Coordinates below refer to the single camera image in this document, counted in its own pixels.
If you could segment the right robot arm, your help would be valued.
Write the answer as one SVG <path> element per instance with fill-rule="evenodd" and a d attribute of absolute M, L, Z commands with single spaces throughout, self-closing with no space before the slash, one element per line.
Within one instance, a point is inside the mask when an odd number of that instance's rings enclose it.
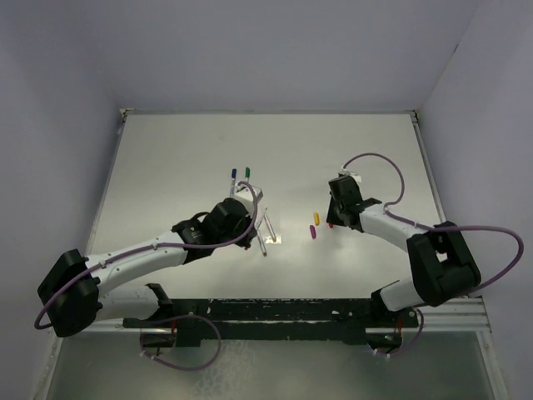
<path fill-rule="evenodd" d="M 386 214 L 381 201 L 365 199 L 356 179 L 340 175 L 328 182 L 326 221 L 385 240 L 408 255 L 411 275 L 371 294 L 371 319 L 389 326 L 400 311 L 418 305 L 438 307 L 481 283 L 481 272 L 462 234 L 451 222 L 419 227 Z"/>

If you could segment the blue pen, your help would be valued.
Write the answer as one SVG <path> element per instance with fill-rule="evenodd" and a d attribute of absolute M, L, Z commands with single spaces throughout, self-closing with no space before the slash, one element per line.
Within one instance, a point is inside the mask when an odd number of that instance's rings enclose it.
<path fill-rule="evenodd" d="M 237 183 L 237 177 L 232 178 L 232 173 L 231 173 L 231 185 L 230 185 L 230 190 L 229 190 L 229 197 L 230 198 L 234 197 L 234 193 L 235 193 L 235 189 L 236 189 L 236 183 Z"/>

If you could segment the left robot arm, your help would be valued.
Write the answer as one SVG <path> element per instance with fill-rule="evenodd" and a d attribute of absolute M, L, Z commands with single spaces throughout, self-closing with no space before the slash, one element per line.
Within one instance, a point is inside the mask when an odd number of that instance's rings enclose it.
<path fill-rule="evenodd" d="M 105 308 L 112 290 L 155 271 L 210 257 L 218 248 L 248 249 L 256 235 L 258 202 L 228 197 L 170 230 L 118 252 L 84 256 L 64 252 L 37 287 L 42 309 L 37 330 L 52 328 L 60 338 L 89 327 Z"/>

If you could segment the magenta pen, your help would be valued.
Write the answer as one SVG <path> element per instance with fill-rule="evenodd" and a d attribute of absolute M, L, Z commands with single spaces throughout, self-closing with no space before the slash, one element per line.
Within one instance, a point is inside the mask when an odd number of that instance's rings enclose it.
<path fill-rule="evenodd" d="M 259 247 L 261 249 L 263 257 L 267 257 L 267 248 L 260 229 L 257 229 L 257 240 L 259 242 Z"/>

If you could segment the yellow pen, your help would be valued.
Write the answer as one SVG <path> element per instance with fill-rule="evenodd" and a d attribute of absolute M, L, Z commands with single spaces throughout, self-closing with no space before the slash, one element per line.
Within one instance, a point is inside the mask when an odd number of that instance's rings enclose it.
<path fill-rule="evenodd" d="M 267 230 L 271 236 L 271 240 L 274 242 L 274 243 L 277 243 L 277 235 L 276 235 L 276 231 L 271 223 L 271 219 L 269 218 L 268 214 L 266 213 L 265 216 L 264 216 L 264 220 L 265 220 L 265 224 L 266 224 L 266 227 L 267 227 Z"/>

